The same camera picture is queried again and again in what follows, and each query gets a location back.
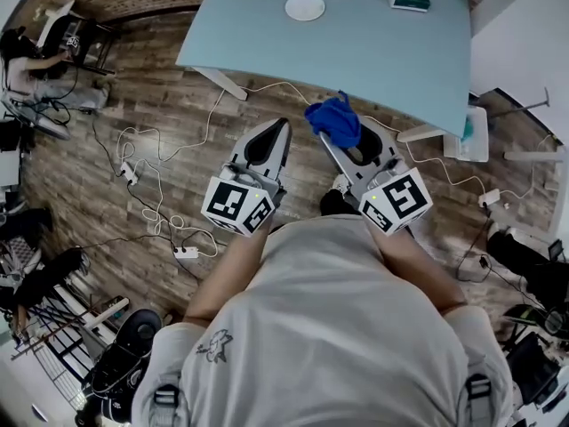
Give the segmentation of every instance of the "black buckle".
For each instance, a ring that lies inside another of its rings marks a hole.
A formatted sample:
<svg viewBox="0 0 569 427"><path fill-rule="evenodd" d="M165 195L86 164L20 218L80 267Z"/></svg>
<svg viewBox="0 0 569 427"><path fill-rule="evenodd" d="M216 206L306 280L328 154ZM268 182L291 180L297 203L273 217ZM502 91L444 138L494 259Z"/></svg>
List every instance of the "black buckle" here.
<svg viewBox="0 0 569 427"><path fill-rule="evenodd" d="M472 375L466 381L466 390L469 393L469 400L490 397L492 393L492 383L484 375Z"/></svg>
<svg viewBox="0 0 569 427"><path fill-rule="evenodd" d="M154 403L159 407L178 407L180 389L173 384L166 384L154 392Z"/></svg>

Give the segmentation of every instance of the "woman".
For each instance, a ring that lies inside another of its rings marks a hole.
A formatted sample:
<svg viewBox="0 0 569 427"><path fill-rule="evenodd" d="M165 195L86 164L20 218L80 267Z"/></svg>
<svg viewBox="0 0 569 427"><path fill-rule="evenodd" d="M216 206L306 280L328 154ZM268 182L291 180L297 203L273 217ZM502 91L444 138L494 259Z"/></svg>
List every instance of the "woman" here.
<svg viewBox="0 0 569 427"><path fill-rule="evenodd" d="M22 56L20 39L15 30L8 30L0 38L0 55L4 64L3 88L19 93L26 101L39 103L52 99L70 108L101 109L107 104L108 85L103 89L77 87L63 80L40 81L30 75L36 69L49 69L69 60L68 52L49 59L30 59Z"/></svg>

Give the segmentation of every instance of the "cartoon print on shirt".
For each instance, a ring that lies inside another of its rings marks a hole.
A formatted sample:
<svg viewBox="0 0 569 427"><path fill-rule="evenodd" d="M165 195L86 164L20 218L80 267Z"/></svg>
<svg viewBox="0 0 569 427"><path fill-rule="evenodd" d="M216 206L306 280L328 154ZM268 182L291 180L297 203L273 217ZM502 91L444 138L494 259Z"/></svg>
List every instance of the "cartoon print on shirt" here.
<svg viewBox="0 0 569 427"><path fill-rule="evenodd" d="M225 345L232 340L233 336L228 334L228 330L221 329L213 334L209 347L205 348L204 345L199 345L197 347L196 354L205 354L207 360L215 364L218 363L218 359L221 359L223 362L227 362L225 357Z"/></svg>

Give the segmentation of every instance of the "white cube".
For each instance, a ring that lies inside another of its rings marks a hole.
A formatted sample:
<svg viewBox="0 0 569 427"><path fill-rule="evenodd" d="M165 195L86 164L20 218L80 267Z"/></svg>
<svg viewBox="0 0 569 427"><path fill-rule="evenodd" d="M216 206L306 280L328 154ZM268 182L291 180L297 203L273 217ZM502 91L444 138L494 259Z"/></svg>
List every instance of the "white cube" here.
<svg viewBox="0 0 569 427"><path fill-rule="evenodd" d="M432 206L427 187L415 167L364 193L358 210L390 236Z"/></svg>
<svg viewBox="0 0 569 427"><path fill-rule="evenodd" d="M215 226L250 237L275 210L268 192L212 177L202 214Z"/></svg>

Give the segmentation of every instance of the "sleeve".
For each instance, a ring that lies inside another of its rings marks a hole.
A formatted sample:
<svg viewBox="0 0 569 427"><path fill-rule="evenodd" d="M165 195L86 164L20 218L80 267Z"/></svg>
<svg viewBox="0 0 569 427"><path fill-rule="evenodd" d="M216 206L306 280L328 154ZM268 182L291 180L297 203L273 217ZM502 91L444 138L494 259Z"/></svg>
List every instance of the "sleeve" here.
<svg viewBox="0 0 569 427"><path fill-rule="evenodd" d="M501 404L499 425L506 425L513 413L513 382L508 362L496 340L490 319L484 309L467 305L445 315L446 322L453 328L467 354L485 356L490 369L487 377L497 391Z"/></svg>
<svg viewBox="0 0 569 427"><path fill-rule="evenodd" d="M180 377L186 358L204 332L204 327L178 323L156 334L148 369L132 400L132 425L148 425L148 403L154 392Z"/></svg>

